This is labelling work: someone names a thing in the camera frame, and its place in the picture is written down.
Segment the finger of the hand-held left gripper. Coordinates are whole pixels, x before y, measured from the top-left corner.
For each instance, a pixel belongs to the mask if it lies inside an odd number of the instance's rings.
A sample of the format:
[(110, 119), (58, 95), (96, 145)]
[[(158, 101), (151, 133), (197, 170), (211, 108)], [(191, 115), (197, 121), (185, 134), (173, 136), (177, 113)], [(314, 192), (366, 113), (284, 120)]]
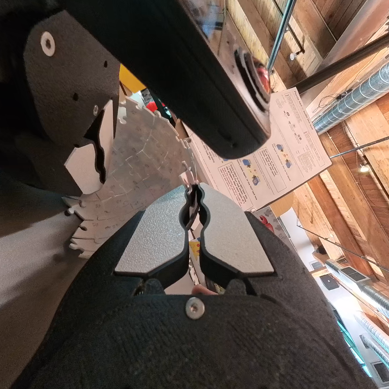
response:
[(64, 165), (82, 194), (89, 195), (103, 187), (106, 179), (105, 153), (94, 142), (75, 146)]
[(114, 141), (113, 101), (109, 100), (97, 115), (91, 127), (91, 140), (96, 151), (96, 170), (101, 183), (105, 183), (110, 167)]

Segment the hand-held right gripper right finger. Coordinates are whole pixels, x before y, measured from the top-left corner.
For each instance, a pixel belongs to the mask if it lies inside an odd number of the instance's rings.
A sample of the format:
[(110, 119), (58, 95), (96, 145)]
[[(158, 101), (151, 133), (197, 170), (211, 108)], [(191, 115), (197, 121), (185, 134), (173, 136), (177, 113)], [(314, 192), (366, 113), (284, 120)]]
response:
[(198, 184), (197, 197), (203, 274), (222, 288), (234, 279), (273, 275), (275, 270), (242, 208), (205, 183)]

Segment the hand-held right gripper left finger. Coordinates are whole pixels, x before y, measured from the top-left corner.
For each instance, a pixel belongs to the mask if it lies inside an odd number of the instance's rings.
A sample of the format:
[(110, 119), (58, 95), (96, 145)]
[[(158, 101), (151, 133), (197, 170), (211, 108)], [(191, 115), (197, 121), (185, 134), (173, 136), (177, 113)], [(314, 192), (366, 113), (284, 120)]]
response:
[(163, 288), (187, 274), (191, 204), (188, 192), (181, 185), (146, 208), (115, 267), (115, 274), (157, 279)]

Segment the grey partial puzzle ball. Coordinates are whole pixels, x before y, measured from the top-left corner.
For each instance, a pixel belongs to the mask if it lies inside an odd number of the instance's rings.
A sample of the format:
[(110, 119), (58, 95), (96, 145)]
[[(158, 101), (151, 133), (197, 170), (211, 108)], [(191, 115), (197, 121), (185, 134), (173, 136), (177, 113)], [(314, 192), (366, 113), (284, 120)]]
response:
[(63, 197), (80, 220), (69, 247), (89, 259), (138, 211), (184, 184), (197, 180), (194, 155), (186, 140), (158, 113), (129, 96), (119, 102), (107, 179), (102, 188), (81, 197)]

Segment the blue puzzle box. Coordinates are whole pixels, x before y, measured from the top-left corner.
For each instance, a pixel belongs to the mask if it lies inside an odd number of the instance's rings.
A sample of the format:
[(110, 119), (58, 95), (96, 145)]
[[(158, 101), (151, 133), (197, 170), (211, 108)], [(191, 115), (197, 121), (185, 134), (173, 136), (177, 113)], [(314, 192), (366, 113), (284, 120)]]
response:
[[(291, 250), (295, 250), (290, 236), (284, 229), (284, 225), (280, 218), (277, 218), (272, 211), (271, 207), (265, 207), (261, 210), (253, 212), (253, 215), (272, 233), (274, 233), (285, 245)], [(203, 228), (200, 222), (200, 216), (197, 215), (192, 227), (191, 233), (194, 239), (189, 241), (189, 255), (191, 260), (198, 262), (200, 256), (200, 234)]]

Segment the yellow plastic bin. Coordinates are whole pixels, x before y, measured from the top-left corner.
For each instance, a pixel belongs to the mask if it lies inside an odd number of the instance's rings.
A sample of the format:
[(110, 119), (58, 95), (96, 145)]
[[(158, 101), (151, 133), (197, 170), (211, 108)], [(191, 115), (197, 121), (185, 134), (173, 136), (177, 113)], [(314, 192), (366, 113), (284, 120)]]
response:
[(120, 64), (119, 81), (132, 93), (137, 93), (147, 88), (123, 64)]

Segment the thin black ceiling rod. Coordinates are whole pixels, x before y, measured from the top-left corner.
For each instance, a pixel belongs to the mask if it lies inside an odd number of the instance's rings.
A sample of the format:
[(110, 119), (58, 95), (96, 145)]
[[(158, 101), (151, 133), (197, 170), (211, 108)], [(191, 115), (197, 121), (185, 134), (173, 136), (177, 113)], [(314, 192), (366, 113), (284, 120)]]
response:
[(363, 144), (363, 145), (354, 147), (354, 148), (352, 148), (352, 149), (350, 149), (350, 150), (343, 151), (343, 152), (337, 153), (337, 154), (335, 154), (335, 155), (332, 155), (332, 156), (330, 156), (330, 159), (337, 158), (337, 157), (343, 156), (343, 155), (345, 155), (345, 154), (353, 153), (353, 152), (356, 152), (356, 151), (358, 151), (358, 150), (362, 150), (362, 149), (365, 149), (365, 148), (368, 148), (368, 147), (377, 145), (377, 144), (379, 144), (379, 143), (386, 142), (386, 141), (388, 141), (388, 140), (389, 140), (389, 136), (386, 136), (386, 137), (384, 137), (384, 138), (377, 139), (377, 140), (375, 140), (375, 141), (372, 141), (372, 142), (369, 142), (369, 143), (366, 143), (366, 144)]
[(315, 232), (313, 232), (313, 231), (311, 231), (311, 230), (308, 230), (308, 229), (304, 228), (304, 227), (303, 227), (302, 225), (300, 225), (300, 224), (296, 224), (296, 226), (297, 226), (298, 228), (301, 228), (301, 229), (304, 230), (305, 232), (310, 233), (311, 235), (314, 235), (314, 236), (316, 236), (316, 237), (318, 237), (318, 238), (320, 238), (320, 239), (323, 239), (324, 241), (328, 242), (329, 244), (332, 244), (332, 245), (334, 245), (334, 246), (337, 246), (338, 248), (342, 249), (343, 251), (346, 251), (346, 252), (348, 252), (348, 253), (350, 253), (350, 254), (352, 254), (352, 255), (354, 255), (354, 256), (356, 256), (356, 257), (358, 257), (358, 258), (360, 258), (360, 259), (362, 259), (362, 260), (364, 260), (364, 261), (367, 261), (367, 262), (369, 262), (370, 264), (374, 264), (375, 266), (379, 267), (379, 268), (382, 269), (382, 270), (385, 270), (385, 271), (387, 271), (387, 272), (389, 271), (388, 267), (385, 267), (385, 266), (383, 266), (383, 265), (378, 264), (378, 263), (375, 262), (373, 259), (371, 259), (371, 257), (369, 257), (369, 256), (367, 256), (367, 255), (358, 254), (356, 251), (351, 250), (351, 249), (348, 249), (348, 248), (346, 248), (345, 246), (343, 246), (343, 245), (341, 245), (341, 244), (338, 244), (338, 243), (336, 243), (336, 242), (334, 242), (334, 241), (331, 241), (329, 238), (326, 238), (326, 237), (321, 236), (321, 235), (319, 235), (319, 234), (317, 234), (317, 233), (315, 233)]

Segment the black slanted pole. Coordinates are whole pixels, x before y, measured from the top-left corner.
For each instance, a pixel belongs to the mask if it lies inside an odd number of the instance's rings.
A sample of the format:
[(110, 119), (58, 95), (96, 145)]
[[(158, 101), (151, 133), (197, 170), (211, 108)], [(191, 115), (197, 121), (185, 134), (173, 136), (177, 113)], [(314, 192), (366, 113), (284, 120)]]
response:
[(373, 42), (363, 46), (362, 48), (352, 52), (351, 54), (343, 57), (342, 59), (334, 62), (331, 65), (326, 66), (324, 69), (314, 73), (308, 78), (298, 82), (293, 87), (297, 88), (297, 91), (301, 94), (313, 87), (321, 84), (322, 82), (336, 76), (342, 71), (354, 66), (365, 58), (376, 54), (382, 49), (386, 48), (389, 44), (389, 32), (385, 35), (377, 38)]

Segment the grey metal beam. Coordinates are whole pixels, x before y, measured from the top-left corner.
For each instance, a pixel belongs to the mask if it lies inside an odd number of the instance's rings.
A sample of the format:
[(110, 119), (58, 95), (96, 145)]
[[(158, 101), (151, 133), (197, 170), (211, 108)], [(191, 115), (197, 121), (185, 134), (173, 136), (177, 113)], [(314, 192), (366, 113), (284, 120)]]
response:
[(379, 32), (388, 34), (388, 10), (388, 0), (366, 1), (315, 73), (372, 44)]

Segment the rectangular vent duct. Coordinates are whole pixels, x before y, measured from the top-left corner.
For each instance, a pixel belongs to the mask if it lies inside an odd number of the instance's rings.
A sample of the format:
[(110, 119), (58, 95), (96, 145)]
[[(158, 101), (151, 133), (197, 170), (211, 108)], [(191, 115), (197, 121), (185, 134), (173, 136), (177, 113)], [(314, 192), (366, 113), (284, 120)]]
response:
[(373, 281), (368, 276), (351, 266), (342, 266), (333, 260), (326, 260), (325, 266), (332, 275), (345, 284), (352, 292), (388, 317), (389, 298), (374, 287)]

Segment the teal hanging rail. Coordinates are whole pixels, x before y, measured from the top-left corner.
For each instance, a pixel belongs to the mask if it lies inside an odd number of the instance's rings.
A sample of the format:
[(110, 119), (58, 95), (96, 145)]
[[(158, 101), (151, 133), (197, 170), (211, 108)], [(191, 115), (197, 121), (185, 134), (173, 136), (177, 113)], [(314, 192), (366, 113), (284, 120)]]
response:
[(284, 13), (282, 16), (282, 20), (281, 20), (281, 23), (280, 23), (280, 26), (279, 26), (279, 29), (278, 29), (278, 32), (276, 35), (276, 39), (274, 41), (274, 45), (273, 45), (272, 52), (271, 52), (269, 60), (268, 60), (268, 64), (267, 64), (267, 70), (268, 70), (269, 74), (272, 74), (272, 72), (273, 72), (275, 60), (276, 60), (277, 55), (279, 53), (280, 45), (281, 45), (282, 40), (284, 38), (286, 28), (289, 25), (289, 21), (290, 21), (292, 14), (293, 14), (293, 10), (294, 10), (296, 2), (297, 2), (296, 0), (288, 0), (286, 3), (285, 10), (284, 10)]

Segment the silver spiral air duct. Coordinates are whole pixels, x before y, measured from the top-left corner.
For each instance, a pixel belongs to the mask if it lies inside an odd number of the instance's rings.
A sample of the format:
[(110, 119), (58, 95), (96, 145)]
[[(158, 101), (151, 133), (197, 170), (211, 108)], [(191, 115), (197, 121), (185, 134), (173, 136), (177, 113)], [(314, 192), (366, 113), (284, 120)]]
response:
[(314, 129), (319, 135), (327, 132), (381, 98), (388, 91), (389, 64), (386, 63), (316, 118), (313, 121)]
[(374, 324), (363, 312), (359, 311), (354, 314), (355, 320), (368, 333), (361, 335), (360, 338), (367, 348), (376, 353), (382, 363), (389, 368), (389, 337), (378, 326)]

